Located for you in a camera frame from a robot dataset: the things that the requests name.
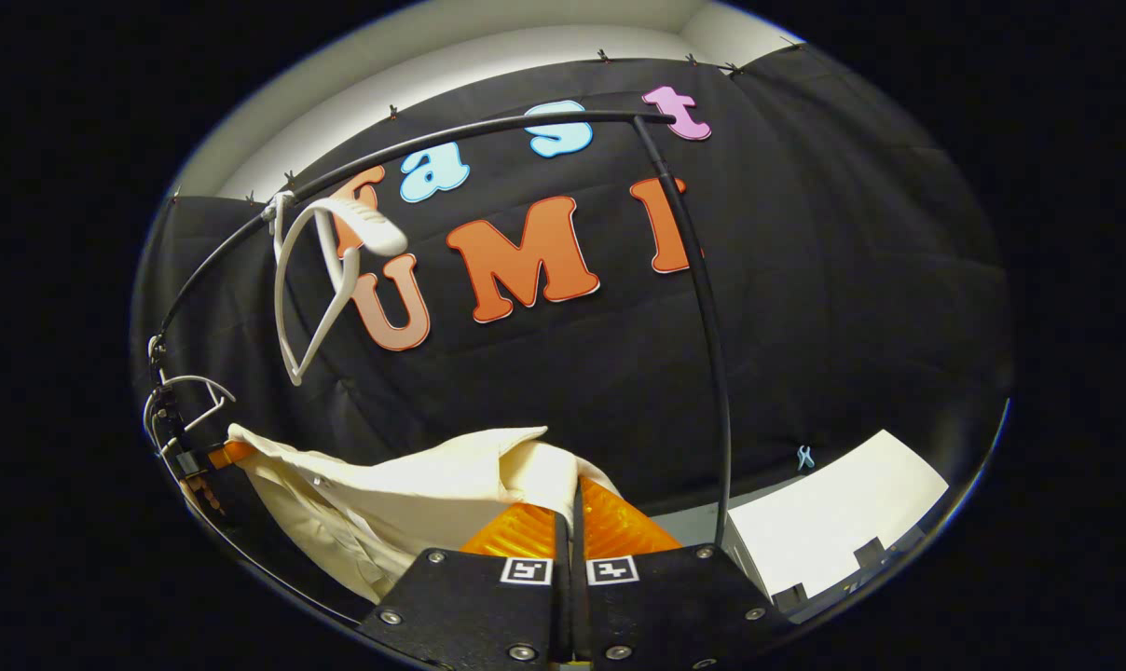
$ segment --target white plastic hanger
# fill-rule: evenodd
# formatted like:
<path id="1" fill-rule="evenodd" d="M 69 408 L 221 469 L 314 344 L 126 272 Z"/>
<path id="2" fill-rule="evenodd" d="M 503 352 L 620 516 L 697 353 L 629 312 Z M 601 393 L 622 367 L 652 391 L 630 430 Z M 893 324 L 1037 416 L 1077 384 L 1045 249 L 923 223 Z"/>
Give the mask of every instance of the white plastic hanger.
<path id="1" fill-rule="evenodd" d="M 328 335 L 332 323 L 336 322 L 338 314 L 350 301 L 355 281 L 360 276 L 360 251 L 358 248 L 354 247 L 343 251 L 342 262 L 338 259 L 333 221 L 330 215 L 339 216 L 350 226 L 364 242 L 364 247 L 367 247 L 372 253 L 384 257 L 397 256 L 405 251 L 406 241 L 405 234 L 396 225 L 393 225 L 392 221 L 359 200 L 320 198 L 303 209 L 294 225 L 289 227 L 289 233 L 285 235 L 285 241 L 282 242 L 282 217 L 286 203 L 292 203 L 292 200 L 294 200 L 294 194 L 289 191 L 282 191 L 274 196 L 274 202 L 265 209 L 265 216 L 276 217 L 269 229 L 274 233 L 274 258 L 277 259 L 277 276 L 274 279 L 274 316 L 277 319 L 277 337 L 282 345 L 282 358 L 286 364 L 286 373 L 289 373 L 289 381 L 294 383 L 294 386 L 298 387 L 302 386 L 303 374 L 313 361 L 313 356 Z M 298 234 L 311 222 L 311 218 L 319 224 L 316 232 L 319 232 L 320 248 L 323 252 L 323 260 L 328 265 L 328 277 L 332 280 L 336 297 L 330 302 L 328 311 L 323 313 L 319 328 L 311 337 L 311 347 L 306 349 L 306 355 L 302 357 L 300 364 L 297 357 L 294 356 L 294 350 L 289 347 L 289 339 L 285 335 L 285 320 L 282 319 L 282 293 L 289 256 L 294 253 L 294 244 L 298 241 Z"/>

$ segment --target black fabric backdrop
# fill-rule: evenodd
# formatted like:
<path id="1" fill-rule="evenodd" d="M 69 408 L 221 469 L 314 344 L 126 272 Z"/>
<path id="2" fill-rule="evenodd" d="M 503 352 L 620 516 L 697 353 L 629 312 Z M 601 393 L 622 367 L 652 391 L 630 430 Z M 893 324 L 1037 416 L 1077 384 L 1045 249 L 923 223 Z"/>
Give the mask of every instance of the black fabric backdrop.
<path id="1" fill-rule="evenodd" d="M 733 403 L 739 491 L 819 466 L 892 430 L 947 481 L 971 472 L 1010 394 L 1010 308 L 997 245 L 955 167 L 894 102 L 805 47 L 732 78 L 681 61 L 574 62 L 507 73 L 401 110 L 343 142 L 295 184 L 411 137 L 560 99 L 652 110 L 671 86 L 712 126 L 691 142 L 652 129 L 679 179 L 716 290 Z M 274 331 L 272 242 L 261 230 L 204 280 L 170 328 L 170 374 L 224 383 L 239 421 L 300 449 L 373 464 L 498 426 L 546 424 L 545 439 L 590 459 L 647 512 L 711 501 L 717 476 L 707 373 L 690 274 L 660 275 L 649 217 L 628 188 L 652 178 L 626 124 L 593 124 L 581 152 L 543 159 L 528 133 L 459 142 L 468 179 L 422 203 L 397 195 L 401 160 L 373 186 L 418 258 L 430 337 L 372 342 L 352 305 L 302 387 L 287 382 Z M 329 187 L 325 196 L 340 187 Z M 476 323 L 473 286 L 449 230 L 491 222 L 520 243 L 526 209 L 577 200 L 574 229 L 596 294 Z M 144 345 L 189 271 L 261 205 L 180 198 L 150 233 L 133 302 L 133 369 L 149 394 Z M 287 213 L 287 224 L 300 207 Z M 363 254 L 361 272 L 385 259 Z M 295 351 L 332 289 L 313 233 L 287 272 Z M 405 319 L 392 281 L 381 303 Z M 189 415 L 207 403 L 193 387 Z M 220 429 L 208 431 L 218 439 Z"/>

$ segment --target metal bolt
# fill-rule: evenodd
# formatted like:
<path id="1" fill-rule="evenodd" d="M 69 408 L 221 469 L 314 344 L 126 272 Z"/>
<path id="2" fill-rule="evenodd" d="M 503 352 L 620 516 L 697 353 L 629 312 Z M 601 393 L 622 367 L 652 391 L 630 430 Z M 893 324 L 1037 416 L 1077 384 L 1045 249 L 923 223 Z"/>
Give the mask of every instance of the metal bolt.
<path id="1" fill-rule="evenodd" d="M 515 657 L 518 662 L 529 662 L 537 657 L 538 653 L 531 646 L 512 646 L 509 648 L 509 657 Z"/>

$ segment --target orange gripper pad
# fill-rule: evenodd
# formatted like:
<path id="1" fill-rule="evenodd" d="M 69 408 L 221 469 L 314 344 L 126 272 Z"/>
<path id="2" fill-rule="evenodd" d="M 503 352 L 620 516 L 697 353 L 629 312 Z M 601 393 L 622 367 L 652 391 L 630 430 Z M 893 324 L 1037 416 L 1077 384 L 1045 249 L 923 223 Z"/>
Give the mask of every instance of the orange gripper pad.
<path id="1" fill-rule="evenodd" d="M 583 557 L 608 560 L 610 556 L 647 554 L 681 548 L 679 540 L 659 527 L 623 498 L 588 477 L 583 490 Z"/>
<path id="2" fill-rule="evenodd" d="M 489 556 L 554 560 L 555 511 L 524 502 L 509 506 L 459 551 Z"/>
<path id="3" fill-rule="evenodd" d="M 248 442 L 226 441 L 218 450 L 214 450 L 214 453 L 209 453 L 206 456 L 211 459 L 211 466 L 223 468 L 253 454 L 257 454 L 257 448 L 249 446 Z"/>

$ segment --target cream shirt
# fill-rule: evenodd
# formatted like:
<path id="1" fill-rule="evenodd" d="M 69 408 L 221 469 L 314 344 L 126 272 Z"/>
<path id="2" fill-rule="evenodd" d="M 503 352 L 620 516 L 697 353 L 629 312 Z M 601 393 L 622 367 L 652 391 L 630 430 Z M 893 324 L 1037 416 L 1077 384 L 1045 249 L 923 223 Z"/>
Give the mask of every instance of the cream shirt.
<path id="1" fill-rule="evenodd" d="M 545 426 L 477 430 L 376 466 L 301 451 L 239 424 L 227 438 L 257 448 L 235 466 L 286 535 L 336 581 L 376 603 L 418 553 L 463 547 L 515 502 L 554 510 L 570 528 L 580 476 L 617 493 L 600 468 L 537 441 L 545 432 Z"/>

